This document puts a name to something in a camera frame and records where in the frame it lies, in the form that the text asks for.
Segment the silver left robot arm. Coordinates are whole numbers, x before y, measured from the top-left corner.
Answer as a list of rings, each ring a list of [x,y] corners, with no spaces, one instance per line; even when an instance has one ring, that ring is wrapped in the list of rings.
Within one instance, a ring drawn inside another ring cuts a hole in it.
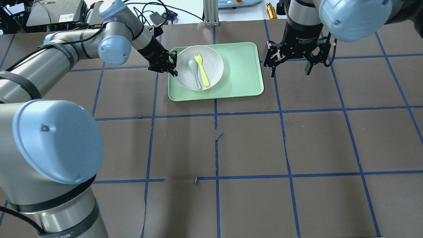
[[[121,0],[105,0],[100,28],[56,32],[1,71],[1,191],[39,238],[107,238],[92,191],[103,162],[93,116],[75,102],[45,95],[80,60],[127,62],[135,49],[148,69],[181,77],[181,54],[167,50]]]

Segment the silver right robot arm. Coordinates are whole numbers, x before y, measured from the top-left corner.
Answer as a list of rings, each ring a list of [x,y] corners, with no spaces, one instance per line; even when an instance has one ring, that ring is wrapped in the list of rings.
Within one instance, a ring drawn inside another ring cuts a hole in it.
[[[386,24],[411,20],[422,36],[421,0],[280,0],[276,14],[287,22],[281,42],[266,43],[263,65],[271,77],[289,59],[306,59],[307,75],[319,63],[329,67],[337,41],[358,41]]]

